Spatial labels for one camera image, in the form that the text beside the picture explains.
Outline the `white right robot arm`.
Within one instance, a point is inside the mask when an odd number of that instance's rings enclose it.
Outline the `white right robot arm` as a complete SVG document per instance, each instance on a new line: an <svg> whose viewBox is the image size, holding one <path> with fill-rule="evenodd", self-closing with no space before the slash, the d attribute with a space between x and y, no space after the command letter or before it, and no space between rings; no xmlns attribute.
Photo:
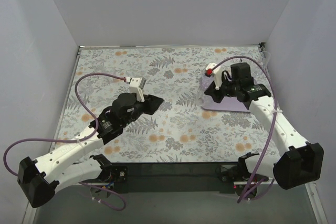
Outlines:
<svg viewBox="0 0 336 224"><path fill-rule="evenodd" d="M255 83L248 63L233 64L230 74L225 73L215 63L208 64L205 75L213 77L214 81L205 90L205 95L216 103L221 103L225 97L236 98L271 134L280 155L280 159L261 157L257 153L241 156L237 165L241 176L258 174L273 178L283 189L318 180L324 156L322 146L311 144L275 108L270 91L263 84Z"/></svg>

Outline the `clear faceted tumbler glass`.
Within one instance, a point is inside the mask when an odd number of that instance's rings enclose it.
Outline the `clear faceted tumbler glass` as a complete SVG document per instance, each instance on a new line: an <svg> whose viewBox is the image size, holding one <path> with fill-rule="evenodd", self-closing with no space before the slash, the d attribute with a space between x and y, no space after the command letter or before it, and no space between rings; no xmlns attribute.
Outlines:
<svg viewBox="0 0 336 224"><path fill-rule="evenodd" d="M206 68L204 68L202 70L202 74L201 74L201 77L200 77L200 86L203 87L203 88L207 88L212 82L212 79L211 77L208 77L206 75Z"/></svg>

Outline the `clear wine glass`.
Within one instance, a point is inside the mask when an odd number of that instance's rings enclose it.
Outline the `clear wine glass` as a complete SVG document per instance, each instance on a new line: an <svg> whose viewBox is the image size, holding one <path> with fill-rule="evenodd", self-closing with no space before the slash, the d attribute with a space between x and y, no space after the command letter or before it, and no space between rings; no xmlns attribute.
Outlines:
<svg viewBox="0 0 336 224"><path fill-rule="evenodd" d="M261 54L261 59L262 59L263 65L267 66L267 64L268 64L268 62L271 58L271 54L267 51L262 51L260 54Z"/></svg>

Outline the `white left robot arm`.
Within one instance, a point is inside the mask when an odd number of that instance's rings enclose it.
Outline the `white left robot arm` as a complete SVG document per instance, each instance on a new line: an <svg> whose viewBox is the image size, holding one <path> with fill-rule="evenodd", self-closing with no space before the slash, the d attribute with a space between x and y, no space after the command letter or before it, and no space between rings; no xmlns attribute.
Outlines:
<svg viewBox="0 0 336 224"><path fill-rule="evenodd" d="M100 183L122 183L127 179L125 166L114 166L104 155L92 155L79 162L90 152L102 148L123 133L123 129L141 115L153 115L163 103L154 95L145 95L137 101L134 93L122 93L111 106L106 107L80 134L74 143L64 144L36 159L26 157L19 164L18 184L33 208L50 201L60 190L94 180Z"/></svg>

